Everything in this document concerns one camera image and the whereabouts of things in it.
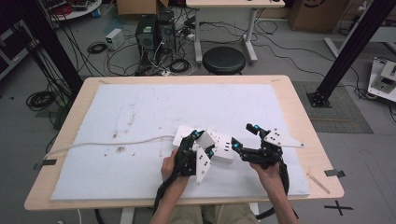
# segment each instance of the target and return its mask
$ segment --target chair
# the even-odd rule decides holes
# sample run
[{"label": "chair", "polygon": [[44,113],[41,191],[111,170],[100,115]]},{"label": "chair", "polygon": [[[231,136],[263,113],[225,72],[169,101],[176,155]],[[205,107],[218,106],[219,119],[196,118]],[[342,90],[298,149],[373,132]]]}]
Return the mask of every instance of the chair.
[{"label": "chair", "polygon": [[230,47],[215,47],[208,50],[202,59],[204,68],[215,75],[242,75],[246,59],[243,53]]}]

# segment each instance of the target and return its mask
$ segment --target person's right hand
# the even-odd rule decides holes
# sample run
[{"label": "person's right hand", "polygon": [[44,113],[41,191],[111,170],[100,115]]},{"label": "person's right hand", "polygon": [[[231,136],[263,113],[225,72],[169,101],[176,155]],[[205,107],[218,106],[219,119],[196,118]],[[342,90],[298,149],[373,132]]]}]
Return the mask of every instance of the person's right hand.
[{"label": "person's right hand", "polygon": [[260,182],[262,182],[262,186],[268,194],[275,193],[280,189],[284,191],[279,173],[279,163],[268,167],[266,170],[263,170],[259,164],[251,163],[250,166],[259,175]]}]

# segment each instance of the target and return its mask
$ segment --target wooden table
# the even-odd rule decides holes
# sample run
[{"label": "wooden table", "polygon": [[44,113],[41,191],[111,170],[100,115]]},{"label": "wooden table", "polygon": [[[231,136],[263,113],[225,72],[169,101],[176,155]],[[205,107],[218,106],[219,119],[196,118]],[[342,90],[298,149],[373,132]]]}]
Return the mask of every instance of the wooden table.
[{"label": "wooden table", "polygon": [[256,15],[258,8],[268,8],[268,7],[284,7],[285,3],[283,1],[274,2],[272,0],[187,0],[186,4],[188,7],[195,8],[195,61],[200,64],[202,62],[202,51],[200,42],[200,32],[199,32],[199,22],[200,18],[200,8],[214,7],[214,8],[251,8],[249,16],[249,25],[247,28],[247,33],[244,35],[243,41],[247,48],[250,64],[258,61],[256,52],[251,45],[250,38],[254,28],[254,22],[256,20]]},{"label": "wooden table", "polygon": [[[318,136],[305,113],[303,105],[297,96],[290,80],[286,76],[196,76],[196,77],[92,77],[85,80],[73,107],[67,116],[64,126],[59,132],[51,150],[73,144],[80,123],[88,111],[96,90],[106,84],[270,84],[276,94],[284,120],[288,125],[290,135],[304,142],[304,150],[297,150],[297,155],[304,173],[310,173],[317,181],[306,177],[311,194],[307,197],[292,198],[293,200],[309,200],[320,198],[340,198],[344,190],[336,176],[327,177],[323,171],[331,170],[332,165],[323,149]],[[54,202],[50,196],[58,181],[66,152],[49,156],[57,160],[55,165],[43,166],[32,190],[25,208],[27,210],[59,210],[78,208],[110,208],[152,206],[153,200],[95,200],[95,201],[64,201]],[[180,204],[200,203],[243,203],[251,200],[238,199],[202,199],[181,200]]]}]

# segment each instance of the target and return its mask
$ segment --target cardboard box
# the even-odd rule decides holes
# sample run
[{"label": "cardboard box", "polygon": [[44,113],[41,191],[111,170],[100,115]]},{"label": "cardboard box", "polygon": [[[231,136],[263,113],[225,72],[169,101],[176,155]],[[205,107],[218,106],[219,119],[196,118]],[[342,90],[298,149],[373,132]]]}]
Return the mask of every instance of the cardboard box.
[{"label": "cardboard box", "polygon": [[260,18],[265,19],[287,19],[291,11],[291,7],[266,8]]},{"label": "cardboard box", "polygon": [[168,7],[169,0],[118,0],[120,15],[158,14],[162,7]]},{"label": "cardboard box", "polygon": [[350,0],[295,0],[289,14],[290,29],[331,33]]}]

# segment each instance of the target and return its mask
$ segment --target person's left hand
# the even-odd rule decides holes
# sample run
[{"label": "person's left hand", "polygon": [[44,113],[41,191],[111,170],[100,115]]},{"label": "person's left hand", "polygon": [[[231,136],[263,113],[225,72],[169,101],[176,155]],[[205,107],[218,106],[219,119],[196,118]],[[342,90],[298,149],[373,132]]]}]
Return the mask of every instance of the person's left hand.
[{"label": "person's left hand", "polygon": [[[163,167],[161,168],[161,174],[163,175],[163,181],[165,181],[171,174],[175,167],[175,155],[177,149],[172,151],[170,157],[163,158]],[[163,198],[165,200],[178,200],[183,194],[184,189],[189,183],[189,176],[178,176],[175,182],[173,182],[167,189]]]}]

